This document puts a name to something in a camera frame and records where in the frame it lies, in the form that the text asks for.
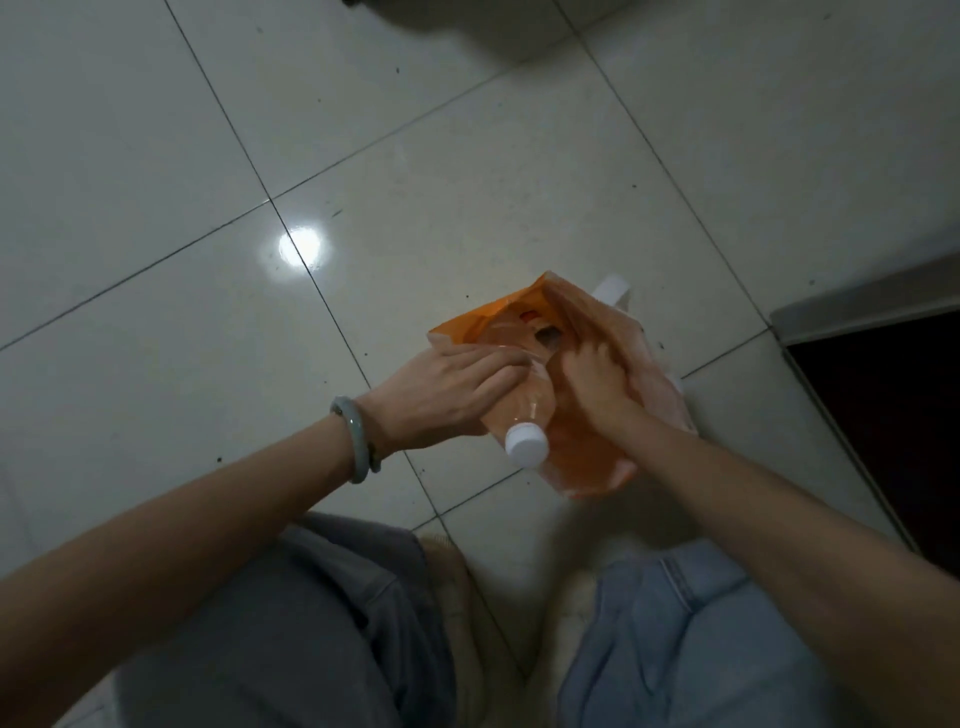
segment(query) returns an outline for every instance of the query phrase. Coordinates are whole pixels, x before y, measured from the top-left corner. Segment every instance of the white bottle cap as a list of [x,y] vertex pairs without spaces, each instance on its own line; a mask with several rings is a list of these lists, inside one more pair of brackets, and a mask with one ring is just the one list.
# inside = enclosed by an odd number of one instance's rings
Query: white bottle cap
[[535,468],[550,454],[546,433],[533,423],[520,423],[508,429],[503,447],[510,462],[518,468]]

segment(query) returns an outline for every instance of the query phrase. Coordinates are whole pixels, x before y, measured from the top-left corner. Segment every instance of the bracelet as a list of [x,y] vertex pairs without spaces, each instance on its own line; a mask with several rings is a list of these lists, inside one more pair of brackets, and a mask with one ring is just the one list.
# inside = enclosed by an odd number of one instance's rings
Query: bracelet
[[367,479],[367,473],[380,472],[380,460],[373,450],[373,444],[367,441],[367,434],[363,428],[363,418],[360,410],[349,397],[334,397],[330,404],[330,411],[340,415],[347,423],[350,440],[353,442],[353,477],[351,483],[362,483]]

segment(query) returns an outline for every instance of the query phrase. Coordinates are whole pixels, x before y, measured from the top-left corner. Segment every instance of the wrist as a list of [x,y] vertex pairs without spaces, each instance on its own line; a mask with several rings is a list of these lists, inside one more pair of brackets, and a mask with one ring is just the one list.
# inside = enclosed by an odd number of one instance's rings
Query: wrist
[[637,417],[648,415],[646,410],[643,409],[643,405],[628,398],[623,398],[609,403],[596,414],[588,416],[590,424],[597,432],[612,443],[619,445],[624,435],[631,431],[631,422]]
[[386,460],[400,447],[396,444],[396,439],[390,434],[389,428],[385,426],[388,420],[385,417],[382,403],[373,390],[356,398],[353,403],[360,410],[367,441],[373,446],[376,456],[380,460]]

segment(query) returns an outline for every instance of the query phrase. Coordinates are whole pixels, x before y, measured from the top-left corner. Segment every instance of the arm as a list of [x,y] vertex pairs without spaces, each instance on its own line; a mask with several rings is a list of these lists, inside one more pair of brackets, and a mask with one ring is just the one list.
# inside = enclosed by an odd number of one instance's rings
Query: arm
[[824,662],[893,724],[960,719],[960,583],[784,478],[648,415],[605,347],[564,372],[593,426],[753,577]]
[[[526,354],[427,351],[357,400],[375,451],[485,431]],[[0,582],[0,723],[49,725],[353,472],[337,416],[143,503]]]

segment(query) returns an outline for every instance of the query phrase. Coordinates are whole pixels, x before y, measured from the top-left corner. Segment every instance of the orange plastic bag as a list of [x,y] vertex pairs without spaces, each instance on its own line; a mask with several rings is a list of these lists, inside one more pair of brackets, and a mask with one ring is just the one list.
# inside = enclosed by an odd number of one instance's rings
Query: orange plastic bag
[[[655,361],[639,322],[553,273],[544,273],[528,288],[440,324],[427,338],[434,346],[475,343],[490,322],[507,309],[518,315],[536,311],[562,333],[560,350],[546,363],[556,409],[545,430],[549,455],[538,468],[560,493],[570,497],[603,495],[620,488],[638,472],[636,463],[623,450],[589,425],[566,381],[561,366],[563,352],[580,347],[583,341],[607,341],[627,371],[628,394],[664,422],[696,432],[683,395]],[[503,433],[493,435],[503,445]]]

